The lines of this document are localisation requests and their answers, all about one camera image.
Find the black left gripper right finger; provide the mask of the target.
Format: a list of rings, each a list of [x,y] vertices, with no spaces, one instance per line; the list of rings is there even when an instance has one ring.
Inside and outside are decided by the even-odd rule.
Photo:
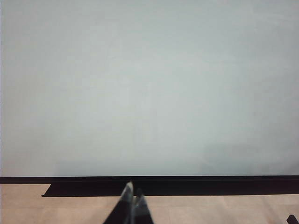
[[[148,208],[148,204],[141,189],[137,189],[133,200],[133,223],[153,224],[153,219]]]

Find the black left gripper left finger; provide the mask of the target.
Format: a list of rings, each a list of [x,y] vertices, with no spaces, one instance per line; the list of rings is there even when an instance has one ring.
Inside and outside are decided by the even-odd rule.
[[[133,206],[134,187],[128,182],[122,191],[117,204],[103,224],[130,224]]]

